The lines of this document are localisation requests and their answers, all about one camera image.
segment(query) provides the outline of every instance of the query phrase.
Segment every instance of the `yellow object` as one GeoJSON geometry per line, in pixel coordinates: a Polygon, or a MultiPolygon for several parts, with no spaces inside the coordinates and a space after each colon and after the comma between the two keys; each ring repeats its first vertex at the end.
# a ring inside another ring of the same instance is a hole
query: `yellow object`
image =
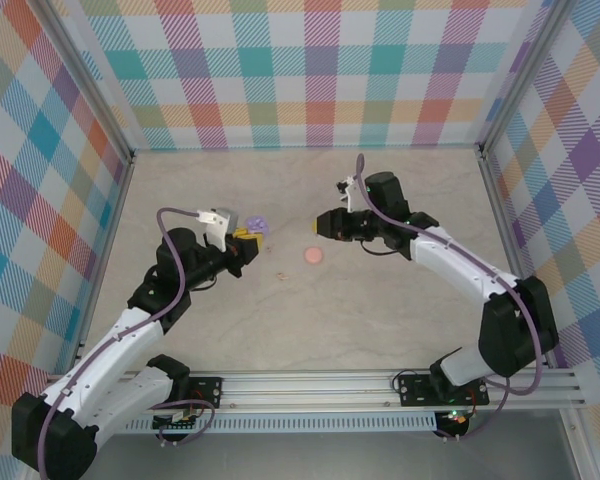
{"type": "Polygon", "coordinates": [[[255,238],[258,242],[258,251],[262,249],[262,242],[264,241],[264,235],[262,233],[249,233],[249,230],[245,227],[236,228],[236,231],[233,232],[233,238],[243,238],[245,240],[255,238]]]}

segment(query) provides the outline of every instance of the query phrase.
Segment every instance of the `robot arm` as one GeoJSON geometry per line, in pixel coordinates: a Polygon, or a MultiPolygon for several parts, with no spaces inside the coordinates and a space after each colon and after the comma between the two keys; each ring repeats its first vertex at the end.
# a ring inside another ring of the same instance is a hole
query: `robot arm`
{"type": "Polygon", "coordinates": [[[156,321],[120,335],[163,310],[176,297],[180,277],[174,255],[163,240],[156,250],[156,265],[148,270],[128,300],[128,308],[102,340],[41,395],[24,393],[13,405],[12,453],[16,458],[38,469],[42,425],[51,406],[59,402],[47,431],[45,466],[50,478],[78,479],[98,449],[130,420],[164,401],[188,398],[189,368],[164,355],[150,360],[129,382],[118,380],[189,308],[190,291],[223,270],[240,278],[242,267],[258,254],[262,237],[236,229],[237,216],[229,210],[198,212],[198,219],[206,224],[203,245],[189,229],[168,232],[184,267],[185,294],[180,301],[156,321]],[[105,349],[98,354],[101,347],[105,349]],[[82,372],[70,386],[78,370],[82,372]]]}
{"type": "MultiPolygon", "coordinates": [[[[531,335],[513,298],[505,288],[456,250],[458,244],[440,224],[424,212],[412,212],[399,180],[391,172],[380,172],[365,179],[371,202],[388,217],[426,230],[443,241],[398,228],[363,210],[366,202],[354,177],[337,184],[347,208],[327,211],[316,219],[316,232],[339,241],[371,241],[382,238],[391,250],[407,260],[427,267],[449,281],[473,303],[483,306],[480,338],[476,345],[459,348],[431,365],[430,382],[446,403],[473,380],[498,374],[510,377],[535,358],[531,335]]],[[[519,279],[494,266],[491,271],[512,287],[532,314],[542,353],[553,349],[558,334],[544,284],[536,277],[519,279]]]]}

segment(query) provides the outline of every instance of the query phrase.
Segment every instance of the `colorful plaid backdrop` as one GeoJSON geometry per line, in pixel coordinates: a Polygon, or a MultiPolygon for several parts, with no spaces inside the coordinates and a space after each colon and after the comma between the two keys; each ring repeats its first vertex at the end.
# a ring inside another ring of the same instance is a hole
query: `colorful plaid backdrop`
{"type": "Polygon", "coordinates": [[[495,157],[524,267],[551,293],[560,360],[595,405],[600,447],[600,0],[578,3],[495,157]]]}
{"type": "Polygon", "coordinates": [[[542,3],[54,0],[153,149],[472,144],[542,3]]]}
{"type": "Polygon", "coordinates": [[[12,403],[67,366],[123,165],[25,0],[0,1],[0,480],[12,403]]]}

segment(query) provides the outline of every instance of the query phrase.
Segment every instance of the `pink disc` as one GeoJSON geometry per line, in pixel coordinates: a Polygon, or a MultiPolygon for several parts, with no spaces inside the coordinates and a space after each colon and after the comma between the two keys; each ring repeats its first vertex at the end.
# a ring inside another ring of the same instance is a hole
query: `pink disc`
{"type": "Polygon", "coordinates": [[[324,258],[320,247],[309,247],[304,251],[304,259],[311,265],[317,265],[324,258]]]}

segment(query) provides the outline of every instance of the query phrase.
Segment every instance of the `marble surface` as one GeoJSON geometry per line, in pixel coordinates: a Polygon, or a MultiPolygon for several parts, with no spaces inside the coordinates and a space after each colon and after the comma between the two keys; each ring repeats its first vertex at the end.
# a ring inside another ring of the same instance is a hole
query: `marble surface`
{"type": "MultiPolygon", "coordinates": [[[[159,343],[159,353],[192,370],[427,367],[477,340],[481,306],[444,279],[398,256],[373,257],[357,243],[317,237],[311,224],[338,207],[335,183],[355,168],[357,150],[142,153],[124,206],[87,340],[92,347],[155,263],[162,206],[226,206],[244,221],[264,215],[271,228],[242,279],[224,272],[159,343]],[[324,250],[308,264],[307,247],[324,250]]],[[[365,173],[391,170],[412,210],[422,210],[466,247],[506,268],[478,165],[471,150],[368,150],[365,173]]],[[[203,228],[168,214],[168,228],[203,228]]],[[[383,250],[381,241],[369,244],[383,250]]]]}

